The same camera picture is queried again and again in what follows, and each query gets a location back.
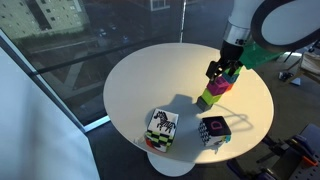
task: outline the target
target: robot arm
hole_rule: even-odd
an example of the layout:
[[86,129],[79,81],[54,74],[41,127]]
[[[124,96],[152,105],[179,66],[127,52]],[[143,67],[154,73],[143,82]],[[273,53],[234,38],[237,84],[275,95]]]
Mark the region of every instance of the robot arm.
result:
[[319,0],[235,0],[218,62],[206,72],[210,82],[226,69],[232,76],[250,38],[270,52],[294,51],[320,38]]

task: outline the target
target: building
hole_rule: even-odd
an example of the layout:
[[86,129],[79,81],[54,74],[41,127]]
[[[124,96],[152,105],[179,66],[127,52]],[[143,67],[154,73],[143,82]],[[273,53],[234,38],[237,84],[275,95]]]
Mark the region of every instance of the building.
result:
[[89,23],[81,0],[0,0],[0,19],[11,39],[79,32]]

